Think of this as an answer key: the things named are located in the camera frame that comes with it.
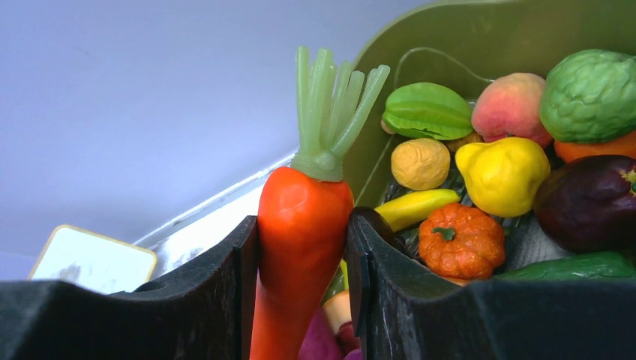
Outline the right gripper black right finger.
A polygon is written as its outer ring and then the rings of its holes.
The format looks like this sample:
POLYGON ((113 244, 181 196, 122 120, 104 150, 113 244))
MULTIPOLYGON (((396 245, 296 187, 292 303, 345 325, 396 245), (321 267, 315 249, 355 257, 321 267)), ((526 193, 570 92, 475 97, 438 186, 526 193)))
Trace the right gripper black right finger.
POLYGON ((352 321, 365 359, 633 359, 632 281, 448 282, 349 219, 352 321))

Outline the orange toy carrot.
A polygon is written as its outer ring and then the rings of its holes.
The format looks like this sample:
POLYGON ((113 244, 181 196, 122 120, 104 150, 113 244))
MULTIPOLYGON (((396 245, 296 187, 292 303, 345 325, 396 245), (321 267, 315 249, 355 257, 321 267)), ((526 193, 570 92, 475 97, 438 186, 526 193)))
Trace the orange toy carrot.
POLYGON ((315 310, 341 262, 353 192, 344 157, 390 74, 334 62, 330 49, 295 54, 299 147, 275 169, 259 199, 261 244, 252 359, 296 359, 315 310))

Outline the green toy lime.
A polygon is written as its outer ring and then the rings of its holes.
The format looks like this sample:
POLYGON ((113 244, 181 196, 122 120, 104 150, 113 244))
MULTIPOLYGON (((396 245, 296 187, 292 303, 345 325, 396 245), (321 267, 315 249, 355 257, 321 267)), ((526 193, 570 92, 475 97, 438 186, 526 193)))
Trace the green toy lime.
POLYGON ((635 57, 603 49, 568 55, 547 75, 540 120, 562 143, 607 143, 635 130, 635 57))

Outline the green toy leafy vegetable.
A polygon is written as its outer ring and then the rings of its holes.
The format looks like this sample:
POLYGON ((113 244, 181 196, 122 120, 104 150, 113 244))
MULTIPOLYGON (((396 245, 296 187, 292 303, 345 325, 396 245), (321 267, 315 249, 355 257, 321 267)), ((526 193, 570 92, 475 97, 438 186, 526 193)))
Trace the green toy leafy vegetable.
POLYGON ((456 91, 432 82, 395 89, 385 101, 384 124, 404 137, 457 140, 473 132, 472 109, 456 91))

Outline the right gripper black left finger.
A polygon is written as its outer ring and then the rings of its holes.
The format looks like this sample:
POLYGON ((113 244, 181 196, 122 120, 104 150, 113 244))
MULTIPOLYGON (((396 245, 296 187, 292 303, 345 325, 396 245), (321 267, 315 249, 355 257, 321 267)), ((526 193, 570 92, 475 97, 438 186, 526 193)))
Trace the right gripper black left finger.
POLYGON ((133 292, 62 280, 1 284, 3 359, 247 359, 257 219, 133 292))

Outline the yellow toy lemon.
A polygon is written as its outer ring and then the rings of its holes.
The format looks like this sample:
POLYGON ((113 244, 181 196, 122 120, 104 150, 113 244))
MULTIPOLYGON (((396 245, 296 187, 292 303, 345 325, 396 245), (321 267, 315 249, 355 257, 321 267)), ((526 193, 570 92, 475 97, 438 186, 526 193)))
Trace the yellow toy lemon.
POLYGON ((473 203, 500 218, 529 212, 539 185, 550 175, 543 148, 523 137, 461 146, 455 163, 473 203))

